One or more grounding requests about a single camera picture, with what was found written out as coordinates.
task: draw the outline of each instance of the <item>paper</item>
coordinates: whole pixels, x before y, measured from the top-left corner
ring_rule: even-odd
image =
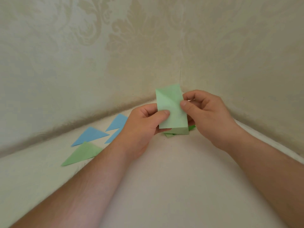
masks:
[[[193,126],[189,126],[188,127],[188,131],[190,131],[190,130],[193,130],[195,128],[195,125],[193,125]],[[169,131],[165,131],[164,132],[164,134],[166,135],[166,137],[167,138],[170,138],[170,137],[173,137],[173,136],[175,136],[175,135],[178,135],[178,134],[175,134],[175,133],[168,133],[168,132],[170,132],[171,130],[169,130]]]
[[[156,89],[158,110],[169,110],[169,118],[159,124],[160,129],[188,127],[187,114],[181,109],[179,103],[183,100],[179,84]]]
[[[95,157],[103,149],[89,142],[83,142],[61,166],[67,166],[76,162]]]
[[[106,129],[106,131],[115,130],[123,127],[127,119],[128,117],[126,117],[125,115],[122,114],[117,115],[116,118],[112,121],[111,125]]]
[[[188,127],[172,128],[171,130],[165,131],[164,133],[189,134],[189,128]]]
[[[115,131],[114,134],[112,134],[112,136],[105,142],[105,144],[110,143],[114,140],[114,138],[116,138],[116,136],[120,133],[120,131],[122,131],[123,128],[119,128],[117,131]]]
[[[97,130],[93,127],[89,127],[83,132],[82,135],[79,136],[79,138],[71,146],[76,146],[76,145],[82,144],[83,142],[90,142],[90,141],[96,140],[98,138],[103,138],[108,135],[109,134],[107,134],[105,132]]]

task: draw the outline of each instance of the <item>blue paper triangle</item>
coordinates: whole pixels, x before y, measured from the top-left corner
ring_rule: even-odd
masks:
[[[126,117],[125,115],[122,114],[117,115],[116,118],[112,121],[111,125],[106,129],[106,131],[115,130],[123,127],[127,119],[128,117]]]
[[[102,138],[105,136],[108,136],[109,134],[102,132],[100,130],[97,130],[93,127],[87,128],[82,135],[79,136],[79,138],[71,145],[76,146],[79,144],[82,144],[83,142],[90,142],[93,140],[96,140],[98,138]]]
[[[119,128],[117,131],[115,131],[114,134],[112,134],[112,136],[105,142],[105,144],[110,143],[114,140],[114,138],[116,138],[116,136],[121,132],[123,128]]]

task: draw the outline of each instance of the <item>hand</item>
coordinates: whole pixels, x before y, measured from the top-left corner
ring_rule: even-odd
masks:
[[[213,145],[227,151],[232,142],[239,139],[244,130],[234,121],[219,96],[194,90],[184,93],[183,97],[180,107],[187,113],[189,125],[195,124]]]
[[[147,104],[132,110],[127,122],[114,139],[114,143],[127,148],[131,160],[140,157],[146,150],[151,138],[170,129],[159,129],[159,124],[170,115],[168,110],[157,111],[157,104]]]

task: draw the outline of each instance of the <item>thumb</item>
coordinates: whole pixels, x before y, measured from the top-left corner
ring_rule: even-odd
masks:
[[[185,111],[193,120],[195,120],[196,116],[200,113],[201,109],[196,105],[192,104],[189,101],[183,100],[180,102],[180,107],[183,111]]]
[[[154,115],[149,117],[150,123],[153,127],[157,127],[164,120],[169,118],[170,111],[169,110],[161,110],[157,111]]]

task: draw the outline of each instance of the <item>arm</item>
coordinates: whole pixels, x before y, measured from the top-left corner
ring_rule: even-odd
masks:
[[[98,227],[128,166],[154,134],[168,130],[157,127],[168,117],[156,104],[135,108],[110,145],[11,227]]]
[[[218,96],[196,90],[184,99],[189,124],[236,161],[290,227],[304,227],[304,165],[238,126]]]

